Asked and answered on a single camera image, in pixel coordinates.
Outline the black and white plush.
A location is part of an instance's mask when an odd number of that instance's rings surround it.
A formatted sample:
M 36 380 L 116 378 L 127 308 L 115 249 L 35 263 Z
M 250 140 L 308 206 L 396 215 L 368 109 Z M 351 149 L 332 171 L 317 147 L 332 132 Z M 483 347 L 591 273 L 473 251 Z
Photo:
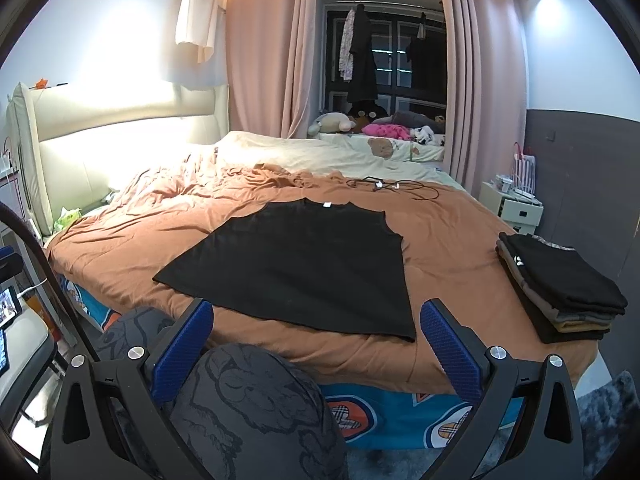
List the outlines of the black and white plush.
M 429 126 L 410 128 L 409 133 L 413 142 L 430 145 L 434 141 L 434 131 Z

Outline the black sleeveless shirt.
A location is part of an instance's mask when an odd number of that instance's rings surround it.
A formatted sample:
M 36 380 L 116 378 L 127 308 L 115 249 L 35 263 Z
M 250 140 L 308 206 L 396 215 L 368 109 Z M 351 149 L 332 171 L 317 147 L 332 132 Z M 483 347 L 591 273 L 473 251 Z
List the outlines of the black sleeveless shirt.
M 308 198 L 231 218 L 154 276 L 252 318 L 413 342 L 402 238 L 382 211 Z

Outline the right pink curtain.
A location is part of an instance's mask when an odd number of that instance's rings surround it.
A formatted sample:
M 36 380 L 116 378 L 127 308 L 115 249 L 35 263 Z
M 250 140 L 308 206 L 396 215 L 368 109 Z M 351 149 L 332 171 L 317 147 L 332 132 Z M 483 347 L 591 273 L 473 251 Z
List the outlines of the right pink curtain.
M 445 170 L 473 196 L 523 146 L 527 66 L 516 0 L 442 0 L 447 34 Z

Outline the blue patterned bed sheet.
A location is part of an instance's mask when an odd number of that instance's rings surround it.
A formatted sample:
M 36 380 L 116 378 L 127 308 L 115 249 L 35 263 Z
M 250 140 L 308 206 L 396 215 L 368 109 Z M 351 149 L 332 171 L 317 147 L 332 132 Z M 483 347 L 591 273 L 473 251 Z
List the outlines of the blue patterned bed sheet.
M 367 450 L 444 448 L 472 405 L 454 394 L 403 393 L 354 384 L 322 385 L 346 443 Z

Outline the stack of folded clothes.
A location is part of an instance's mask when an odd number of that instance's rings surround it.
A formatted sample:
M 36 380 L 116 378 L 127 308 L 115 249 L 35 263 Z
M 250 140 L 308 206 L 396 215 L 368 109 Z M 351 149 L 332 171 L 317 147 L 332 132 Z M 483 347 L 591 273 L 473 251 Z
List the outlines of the stack of folded clothes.
M 502 232 L 496 253 L 542 342 L 600 340 L 628 301 L 573 247 Z

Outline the cream hanging garment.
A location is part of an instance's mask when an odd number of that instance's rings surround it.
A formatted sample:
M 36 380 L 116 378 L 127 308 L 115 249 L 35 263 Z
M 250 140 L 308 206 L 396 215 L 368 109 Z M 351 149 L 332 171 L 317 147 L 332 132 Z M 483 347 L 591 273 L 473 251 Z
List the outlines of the cream hanging garment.
M 215 49 L 218 0 L 181 0 L 175 30 L 176 44 L 194 47 L 196 62 L 207 62 Z

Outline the pink white striped bag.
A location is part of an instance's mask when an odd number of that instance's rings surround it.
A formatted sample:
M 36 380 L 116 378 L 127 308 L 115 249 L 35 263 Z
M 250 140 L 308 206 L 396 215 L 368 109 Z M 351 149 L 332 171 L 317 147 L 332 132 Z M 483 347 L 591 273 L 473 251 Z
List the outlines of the pink white striped bag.
M 514 188 L 534 195 L 536 190 L 536 157 L 525 153 L 521 144 L 515 142 L 512 178 Z

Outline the brown bed blanket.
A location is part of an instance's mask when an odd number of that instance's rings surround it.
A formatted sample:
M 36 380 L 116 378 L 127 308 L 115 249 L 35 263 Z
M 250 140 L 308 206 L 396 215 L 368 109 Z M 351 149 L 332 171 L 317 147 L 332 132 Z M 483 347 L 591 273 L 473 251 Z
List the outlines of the brown bed blanket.
M 448 393 L 420 329 L 439 299 L 486 346 L 559 356 L 578 379 L 592 340 L 545 344 L 496 253 L 508 228 L 441 184 L 377 191 L 277 167 L 161 171 L 50 240 L 52 268 L 118 312 L 215 311 L 210 339 L 280 354 L 319 382 Z

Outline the left pink curtain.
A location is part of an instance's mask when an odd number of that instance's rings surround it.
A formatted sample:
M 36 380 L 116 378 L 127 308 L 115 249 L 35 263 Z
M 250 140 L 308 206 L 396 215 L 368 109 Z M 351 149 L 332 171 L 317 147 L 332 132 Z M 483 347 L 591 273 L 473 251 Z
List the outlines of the left pink curtain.
M 228 0 L 231 128 L 303 138 L 310 115 L 317 0 Z

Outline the green tissue pack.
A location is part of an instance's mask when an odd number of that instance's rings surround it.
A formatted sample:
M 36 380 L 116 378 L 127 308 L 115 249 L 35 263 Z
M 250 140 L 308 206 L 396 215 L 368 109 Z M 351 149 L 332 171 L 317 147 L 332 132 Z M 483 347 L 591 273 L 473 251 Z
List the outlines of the green tissue pack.
M 81 217 L 82 212 L 79 208 L 66 209 L 62 207 L 60 215 L 53 223 L 53 232 L 58 233 L 64 231 Z

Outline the cream padded headboard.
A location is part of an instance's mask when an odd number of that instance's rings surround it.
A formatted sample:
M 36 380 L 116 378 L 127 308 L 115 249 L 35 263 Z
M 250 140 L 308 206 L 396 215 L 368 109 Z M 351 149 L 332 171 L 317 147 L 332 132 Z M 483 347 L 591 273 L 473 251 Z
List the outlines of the cream padded headboard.
M 10 161 L 41 236 L 64 211 L 90 210 L 146 168 L 229 130 L 228 84 L 190 89 L 161 81 L 91 89 L 20 82 L 6 106 Z

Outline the bear print pillow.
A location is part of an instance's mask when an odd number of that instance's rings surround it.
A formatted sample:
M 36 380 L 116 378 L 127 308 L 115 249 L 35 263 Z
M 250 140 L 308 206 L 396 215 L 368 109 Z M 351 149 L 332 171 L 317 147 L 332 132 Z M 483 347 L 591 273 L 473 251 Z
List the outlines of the bear print pillow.
M 443 146 L 423 145 L 413 141 L 366 136 L 365 134 L 319 133 L 318 140 L 341 148 L 378 156 L 389 162 L 442 162 Z

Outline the dark hanging clothes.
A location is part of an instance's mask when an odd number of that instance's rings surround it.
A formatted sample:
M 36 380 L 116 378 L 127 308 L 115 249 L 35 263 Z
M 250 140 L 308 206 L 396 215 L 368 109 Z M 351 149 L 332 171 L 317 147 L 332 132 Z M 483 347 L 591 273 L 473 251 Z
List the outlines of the dark hanging clothes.
M 378 98 L 376 65 L 372 50 L 372 25 L 364 5 L 348 12 L 343 27 L 338 71 L 348 83 L 347 101 L 375 101 Z

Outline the person's grey patterned legs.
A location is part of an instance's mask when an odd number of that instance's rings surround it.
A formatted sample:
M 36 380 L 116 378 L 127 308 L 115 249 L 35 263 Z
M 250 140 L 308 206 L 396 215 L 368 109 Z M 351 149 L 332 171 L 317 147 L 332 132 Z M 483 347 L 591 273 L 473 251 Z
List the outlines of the person's grey patterned legs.
M 152 307 L 120 316 L 96 342 L 103 361 L 152 350 L 174 324 Z M 346 443 L 319 386 L 252 344 L 203 349 L 175 399 L 160 411 L 214 479 L 346 479 Z

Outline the pink cloth on bed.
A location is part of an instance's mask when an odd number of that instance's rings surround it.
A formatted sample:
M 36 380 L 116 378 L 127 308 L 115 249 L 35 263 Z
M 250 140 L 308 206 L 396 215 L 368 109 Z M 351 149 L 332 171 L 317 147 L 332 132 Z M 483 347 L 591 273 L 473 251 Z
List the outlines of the pink cloth on bed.
M 394 124 L 369 124 L 361 129 L 361 133 L 366 136 L 377 136 L 378 138 L 396 139 L 410 141 L 411 134 L 408 128 Z

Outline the white bedside nightstand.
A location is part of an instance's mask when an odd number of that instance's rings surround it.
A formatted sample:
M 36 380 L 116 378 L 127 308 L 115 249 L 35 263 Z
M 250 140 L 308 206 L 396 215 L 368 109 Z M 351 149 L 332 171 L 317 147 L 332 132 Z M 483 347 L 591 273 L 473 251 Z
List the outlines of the white bedside nightstand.
M 520 234 L 534 234 L 544 214 L 544 205 L 536 198 L 500 192 L 489 182 L 482 183 L 478 200 Z

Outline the white plush toy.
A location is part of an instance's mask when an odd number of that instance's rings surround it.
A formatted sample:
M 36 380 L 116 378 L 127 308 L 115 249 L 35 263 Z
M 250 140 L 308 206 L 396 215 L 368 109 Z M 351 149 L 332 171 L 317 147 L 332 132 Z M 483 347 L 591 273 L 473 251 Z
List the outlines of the white plush toy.
M 319 133 L 349 133 L 355 123 L 345 114 L 331 112 L 317 117 L 308 127 L 308 136 L 318 136 Z

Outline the pink curtain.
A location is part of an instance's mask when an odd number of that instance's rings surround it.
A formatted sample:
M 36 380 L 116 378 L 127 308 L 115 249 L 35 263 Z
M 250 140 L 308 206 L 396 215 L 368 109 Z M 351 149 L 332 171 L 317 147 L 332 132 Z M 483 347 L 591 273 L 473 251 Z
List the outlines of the pink curtain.
M 310 115 L 317 0 L 228 0 L 231 128 L 303 138 Z
M 523 146 L 527 66 L 516 0 L 442 0 L 447 34 L 445 170 L 473 196 Z

